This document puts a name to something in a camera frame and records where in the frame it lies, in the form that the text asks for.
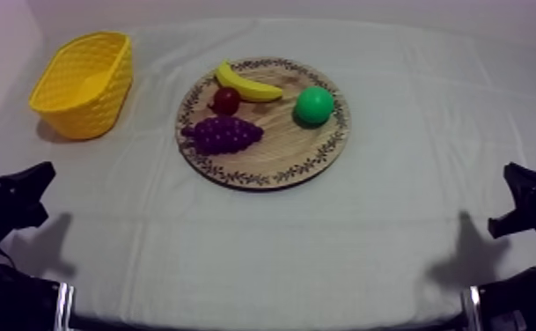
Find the banana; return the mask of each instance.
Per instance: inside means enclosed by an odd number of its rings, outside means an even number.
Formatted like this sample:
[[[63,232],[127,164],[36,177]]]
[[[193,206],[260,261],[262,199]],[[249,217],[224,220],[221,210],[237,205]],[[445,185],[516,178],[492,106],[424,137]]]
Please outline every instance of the banana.
[[[267,102],[282,97],[281,88],[239,76],[226,60],[218,66],[215,74],[220,85],[234,88],[245,101]]]

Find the yellow basket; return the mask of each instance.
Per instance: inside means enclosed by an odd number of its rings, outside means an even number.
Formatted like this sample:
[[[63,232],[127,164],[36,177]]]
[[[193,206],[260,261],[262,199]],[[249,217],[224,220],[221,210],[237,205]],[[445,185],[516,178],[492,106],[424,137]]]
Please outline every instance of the yellow basket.
[[[87,34],[58,50],[29,106],[62,136],[94,138],[114,126],[131,82],[129,37]]]

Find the grape bunch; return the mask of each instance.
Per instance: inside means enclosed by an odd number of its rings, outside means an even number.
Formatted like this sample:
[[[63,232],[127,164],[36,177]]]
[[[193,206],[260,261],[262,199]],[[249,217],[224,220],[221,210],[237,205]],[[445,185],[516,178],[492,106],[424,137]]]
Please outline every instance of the grape bunch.
[[[237,117],[218,116],[185,127],[181,134],[192,139],[198,153],[216,155],[236,153],[259,142],[263,129]]]

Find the wooden plate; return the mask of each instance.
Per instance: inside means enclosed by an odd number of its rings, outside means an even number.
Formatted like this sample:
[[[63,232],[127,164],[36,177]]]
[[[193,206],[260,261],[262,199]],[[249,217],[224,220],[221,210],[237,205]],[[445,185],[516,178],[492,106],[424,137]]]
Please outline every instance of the wooden plate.
[[[269,103],[243,102],[235,116],[264,129],[261,141],[235,154],[196,153],[181,129],[215,116],[207,105],[219,88],[214,70],[198,80],[181,102],[176,137],[181,153],[199,173],[231,188],[271,190],[294,186],[327,169],[348,140],[349,110],[337,86],[315,69],[277,57],[231,62],[242,77],[277,85],[283,97]],[[292,116],[306,87],[321,86],[334,95],[334,113],[323,126],[299,126]]]

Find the white tablecloth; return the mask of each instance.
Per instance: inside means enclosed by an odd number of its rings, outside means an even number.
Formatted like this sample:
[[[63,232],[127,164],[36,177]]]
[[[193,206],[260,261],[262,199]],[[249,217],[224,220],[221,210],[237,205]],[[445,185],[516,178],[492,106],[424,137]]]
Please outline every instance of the white tablecloth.
[[[485,230],[513,207],[503,166],[536,169],[536,52],[326,20],[125,32],[134,83],[107,135],[65,142],[29,111],[50,51],[0,114],[1,174],[42,160],[58,172],[43,199],[50,220],[8,250],[24,271],[75,284],[79,312],[191,327],[368,327],[456,312],[459,289],[536,264],[535,233],[492,240]],[[327,74],[352,131],[316,179],[249,194],[192,170],[173,127],[199,76],[260,55]]]

